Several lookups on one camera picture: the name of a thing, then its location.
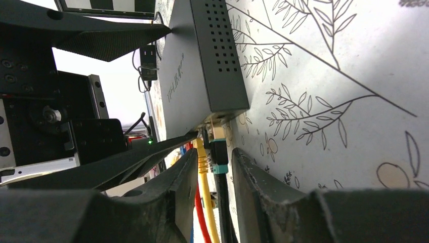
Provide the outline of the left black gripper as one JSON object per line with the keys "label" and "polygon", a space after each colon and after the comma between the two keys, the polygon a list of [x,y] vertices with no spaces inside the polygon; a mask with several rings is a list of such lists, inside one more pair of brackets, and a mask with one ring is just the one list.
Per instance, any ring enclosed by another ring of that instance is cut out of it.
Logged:
{"label": "left black gripper", "polygon": [[110,62],[170,32],[162,24],[111,22],[1,1],[1,170],[84,165],[10,183],[7,189],[106,190],[114,178],[123,175],[121,184],[136,170],[144,175],[195,139],[198,133],[189,132],[126,151],[121,123],[109,118],[99,77],[58,71],[52,52]]}

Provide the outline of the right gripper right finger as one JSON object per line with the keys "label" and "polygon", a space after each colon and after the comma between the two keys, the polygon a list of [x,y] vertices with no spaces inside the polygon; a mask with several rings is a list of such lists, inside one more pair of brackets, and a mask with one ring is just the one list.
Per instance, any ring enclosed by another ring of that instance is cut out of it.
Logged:
{"label": "right gripper right finger", "polygon": [[428,191],[313,190],[276,179],[240,148],[231,158],[241,242],[428,242]]}

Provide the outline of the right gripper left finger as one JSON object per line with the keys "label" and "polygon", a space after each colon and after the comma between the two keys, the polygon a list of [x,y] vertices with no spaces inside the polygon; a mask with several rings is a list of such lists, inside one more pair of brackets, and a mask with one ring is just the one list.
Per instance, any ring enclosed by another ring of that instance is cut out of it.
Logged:
{"label": "right gripper left finger", "polygon": [[2,190],[1,242],[189,242],[196,149],[127,192]]}

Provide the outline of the black power adapter with cord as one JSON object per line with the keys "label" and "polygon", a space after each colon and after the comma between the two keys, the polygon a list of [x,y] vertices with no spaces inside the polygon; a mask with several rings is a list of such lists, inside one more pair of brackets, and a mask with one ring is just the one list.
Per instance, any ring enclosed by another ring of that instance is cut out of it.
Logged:
{"label": "black power adapter with cord", "polygon": [[141,93],[148,93],[151,90],[152,82],[158,78],[157,72],[159,68],[157,67],[157,60],[161,61],[161,55],[156,41],[145,45],[139,48],[140,65],[137,66],[135,64],[136,51],[133,51],[132,65],[139,74],[138,89]]}

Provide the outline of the black network switch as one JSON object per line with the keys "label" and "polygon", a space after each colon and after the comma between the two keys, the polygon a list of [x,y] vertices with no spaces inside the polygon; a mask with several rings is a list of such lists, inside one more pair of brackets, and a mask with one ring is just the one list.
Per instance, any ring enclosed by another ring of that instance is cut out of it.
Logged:
{"label": "black network switch", "polygon": [[167,138],[250,108],[225,1],[175,1],[159,70]]}

